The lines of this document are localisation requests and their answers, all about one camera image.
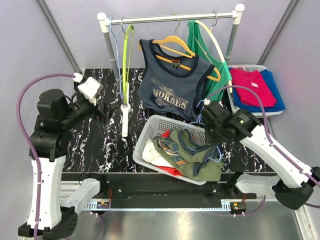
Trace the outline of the olive green tank top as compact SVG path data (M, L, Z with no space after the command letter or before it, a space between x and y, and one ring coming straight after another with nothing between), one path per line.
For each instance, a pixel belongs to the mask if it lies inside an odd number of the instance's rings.
M168 137L153 140L155 150L183 176L204 182L221 179L223 161L217 145L200 145L193 141L187 129L174 129Z

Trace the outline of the red tank top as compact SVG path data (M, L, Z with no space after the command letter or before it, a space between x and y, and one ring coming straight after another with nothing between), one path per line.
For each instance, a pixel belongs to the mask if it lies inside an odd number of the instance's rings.
M170 135L170 130L165 131L161 136L168 138ZM169 174L173 176L183 176L176 168L174 167L168 167L168 166L158 166L158 168L168 172Z

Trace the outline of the white camisole top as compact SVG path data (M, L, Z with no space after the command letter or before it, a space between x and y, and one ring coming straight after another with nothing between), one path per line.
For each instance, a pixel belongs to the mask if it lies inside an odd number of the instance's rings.
M157 167L172 168L173 166L165 160L162 155L155 149L154 143L148 139L142 152L142 159Z

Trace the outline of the lime green hanger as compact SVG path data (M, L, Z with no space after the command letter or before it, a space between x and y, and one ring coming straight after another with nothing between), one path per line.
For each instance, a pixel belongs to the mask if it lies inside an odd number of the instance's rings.
M131 40L131 43L129 46L129 36L131 36L131 38L134 37L134 30L135 28L133 24L129 24L124 32L123 54L122 54L122 91L123 91L123 102L125 106L129 104L128 80L129 80L129 70L130 70L131 55L132 55L132 46L133 46L133 40Z

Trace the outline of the light blue wire hanger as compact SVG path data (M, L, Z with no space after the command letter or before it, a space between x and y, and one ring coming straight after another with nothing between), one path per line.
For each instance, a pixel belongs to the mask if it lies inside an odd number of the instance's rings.
M113 31L113 25L112 25L112 20L113 17L111 16L109 18L110 21L110 30L111 30L111 34L113 35L113 39L115 42L115 53L116 53L116 57L115 57L115 62L116 62L116 68L117 68L117 73L118 73L118 78L119 78L119 87L118 87L118 91L121 97L121 100L124 102L124 91L123 91L123 80L122 80L122 76L121 76L121 71L120 71L120 67L118 65L119 63L119 49L118 49L118 38L119 38L119 34L116 36L116 34Z

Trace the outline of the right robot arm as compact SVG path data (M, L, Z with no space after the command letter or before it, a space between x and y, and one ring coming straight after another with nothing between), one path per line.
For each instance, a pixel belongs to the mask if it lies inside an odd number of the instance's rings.
M227 185L230 197L236 199L243 194L268 196L292 210L298 210L309 200L320 182L319 167L310 167L294 157L251 112L240 109L232 114L214 101L204 107L201 115L208 145L238 141L276 172L274 176L236 173Z

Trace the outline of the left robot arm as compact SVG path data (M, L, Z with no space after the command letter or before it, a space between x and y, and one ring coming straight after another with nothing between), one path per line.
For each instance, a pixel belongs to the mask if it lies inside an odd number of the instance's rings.
M39 96L38 116L30 142L33 168L31 211L27 222L18 228L20 237L42 236L44 240L60 240L73 234L78 216L94 197L108 193L105 176L89 174L66 200L60 201L62 170L68 145L73 137L71 129L89 116L106 124L117 109L104 102L98 108L77 92L76 101L60 89L46 90Z

